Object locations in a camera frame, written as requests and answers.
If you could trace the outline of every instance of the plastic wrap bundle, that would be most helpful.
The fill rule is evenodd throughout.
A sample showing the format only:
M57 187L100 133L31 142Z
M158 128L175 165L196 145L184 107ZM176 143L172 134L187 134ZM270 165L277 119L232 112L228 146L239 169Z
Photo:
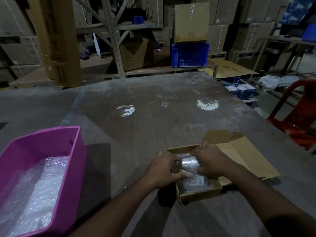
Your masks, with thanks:
M0 236L17 236L49 225L69 156L49 157L18 172L0 193Z
M196 171L200 167L200 163L194 155L183 153L176 154L176 156L182 159L182 162L178 163L179 169Z
M195 193L213 188L208 178L195 171L180 170L180 172L190 173L190 177L178 181L180 194Z

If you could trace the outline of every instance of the workbench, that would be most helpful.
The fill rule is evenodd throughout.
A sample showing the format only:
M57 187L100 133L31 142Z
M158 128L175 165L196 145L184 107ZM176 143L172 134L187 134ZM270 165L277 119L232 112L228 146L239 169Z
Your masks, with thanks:
M198 100L217 102L218 108L203 110ZM122 112L123 105L129 112ZM76 225L140 178L159 150L200 143L209 129L243 133L281 174L267 184L316 217L315 158L205 72L112 79L66 90L5 90L0 128L1 123L0 151L38 129L81 126L89 157ZM161 207L154 191L123 236L269 234L238 191L172 208Z

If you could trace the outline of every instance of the person's right hand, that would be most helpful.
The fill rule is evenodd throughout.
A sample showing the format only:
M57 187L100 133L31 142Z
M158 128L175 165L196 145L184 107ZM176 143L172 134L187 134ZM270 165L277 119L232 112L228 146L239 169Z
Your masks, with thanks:
M237 165L216 144L209 144L207 141L203 141L191 152L191 155L195 155L202 165L197 172L209 177L226 177L228 172Z

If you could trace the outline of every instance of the red plastic chair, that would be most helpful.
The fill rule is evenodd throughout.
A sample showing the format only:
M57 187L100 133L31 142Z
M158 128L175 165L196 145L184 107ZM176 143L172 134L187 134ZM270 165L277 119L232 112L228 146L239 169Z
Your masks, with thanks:
M305 86L305 90L294 110L283 121L275 119L276 113L292 91L300 86ZM316 120L316 79L305 78L290 85L267 120L287 134L294 142L309 150L316 141L315 137L306 134L307 129Z

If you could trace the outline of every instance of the open cardboard box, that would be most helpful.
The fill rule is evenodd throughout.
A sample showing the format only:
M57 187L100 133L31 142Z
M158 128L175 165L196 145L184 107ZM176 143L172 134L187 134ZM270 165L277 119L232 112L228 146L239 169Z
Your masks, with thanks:
M229 132L227 130L207 131L203 140L210 144L216 144L229 158L245 166L249 171L260 179L270 179L279 176L279 172L267 161L267 159L251 144L251 142L240 132ZM169 148L167 151L173 154L189 153L199 145L189 145L176 148ZM176 173L175 166L172 166L172 172ZM190 203L197 200L208 199L220 195L224 186L232 182L225 178L209 179L212 189L190 193L180 194L178 184L177 200L179 204Z

